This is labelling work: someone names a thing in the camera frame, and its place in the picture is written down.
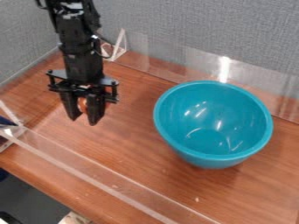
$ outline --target bowl rim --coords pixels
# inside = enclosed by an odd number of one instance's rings
[[[198,152],[195,150],[191,150],[188,147],[186,147],[183,144],[180,144],[174,138],[167,134],[167,131],[164,130],[164,127],[160,123],[160,118],[159,118],[159,111],[160,107],[164,103],[166,98],[170,96],[170,94],[175,91],[178,91],[180,88],[194,86],[194,85],[218,85],[218,86],[226,86],[227,88],[233,88],[234,90],[239,91],[243,95],[246,95],[254,102],[255,104],[261,107],[263,115],[266,117],[266,132],[261,140],[257,142],[257,144],[243,150],[242,152],[234,153],[234,154],[227,154],[227,155],[214,155],[214,154],[206,154],[203,152]],[[225,161],[225,160],[231,160],[231,159],[242,159],[247,158],[255,153],[258,153],[263,147],[266,146],[267,142],[270,141],[270,138],[273,136],[274,132],[274,121],[273,121],[273,116],[269,112],[267,106],[265,103],[259,100],[259,98],[251,94],[246,89],[242,87],[238,87],[233,84],[223,83],[215,80],[195,80],[195,81],[188,81],[184,82],[174,87],[171,87],[160,96],[158,99],[158,102],[154,106],[154,125],[158,129],[158,132],[160,133],[163,139],[166,142],[174,147],[174,149],[184,154],[188,154],[194,157],[202,158],[202,159],[213,159],[218,161]]]

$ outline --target wooden table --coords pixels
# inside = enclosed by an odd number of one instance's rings
[[[2,89],[2,100],[28,128],[221,223],[295,223],[299,125],[274,117],[266,148],[233,168],[203,170],[180,160],[155,131],[155,102],[172,82],[107,63],[107,74],[122,83],[120,103],[90,127],[86,116],[70,121],[59,96],[47,90],[44,73],[62,66],[55,53]],[[50,153],[71,162],[66,151]],[[96,223],[160,223],[18,145],[0,154],[0,166]],[[83,163],[74,167],[90,168]]]

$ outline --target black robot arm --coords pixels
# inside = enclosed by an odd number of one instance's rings
[[[50,12],[66,66],[64,70],[47,73],[50,90],[60,94],[74,121],[82,114],[79,98],[87,99],[88,123],[95,125],[106,114],[107,102],[118,102],[118,81],[103,74],[99,13],[92,0],[44,0],[44,4],[35,1]]]

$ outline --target teal bowl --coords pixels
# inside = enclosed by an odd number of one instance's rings
[[[154,124],[179,156],[210,169],[231,167],[257,154],[274,130],[263,102],[243,88],[211,80],[166,91]]]

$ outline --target gray backdrop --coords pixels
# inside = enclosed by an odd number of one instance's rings
[[[120,27],[148,39],[150,54],[184,64],[179,45],[298,74],[299,2],[295,0],[94,0],[103,33]],[[156,40],[168,43],[162,49]],[[135,38],[135,45],[143,41]],[[46,11],[34,0],[0,1],[2,80],[39,59],[56,37]]]

